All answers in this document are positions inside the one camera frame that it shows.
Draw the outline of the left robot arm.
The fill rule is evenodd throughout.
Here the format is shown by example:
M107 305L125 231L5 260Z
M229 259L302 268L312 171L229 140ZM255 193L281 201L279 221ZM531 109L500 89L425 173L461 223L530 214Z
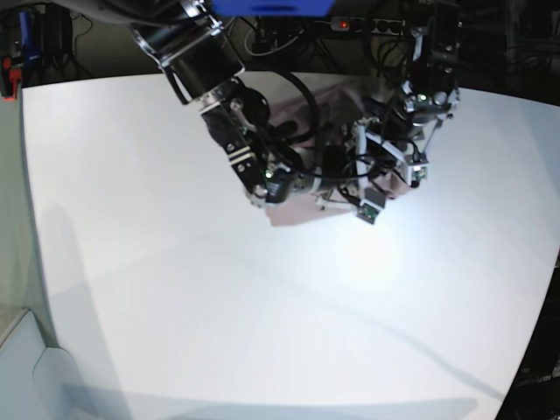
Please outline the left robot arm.
M394 44L403 51L394 66L373 42L381 11L397 13L402 22ZM357 179L394 170L413 182L424 178L432 139L459 103L460 14L457 1L374 1L367 9L362 49L387 83L389 97L363 100L370 120L356 128L360 148L352 162Z

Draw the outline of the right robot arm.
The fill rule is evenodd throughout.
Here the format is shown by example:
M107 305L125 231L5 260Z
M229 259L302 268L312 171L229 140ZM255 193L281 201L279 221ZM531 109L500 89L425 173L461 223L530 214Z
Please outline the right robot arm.
M367 139L330 143L316 95L293 73L272 67L304 99L307 126L293 116L273 122L265 96L241 75L246 63L208 1L65 1L63 6L124 25L157 65L181 103L197 102L211 138L224 150L257 207L275 207L296 194L339 191L364 210L382 165L367 155Z

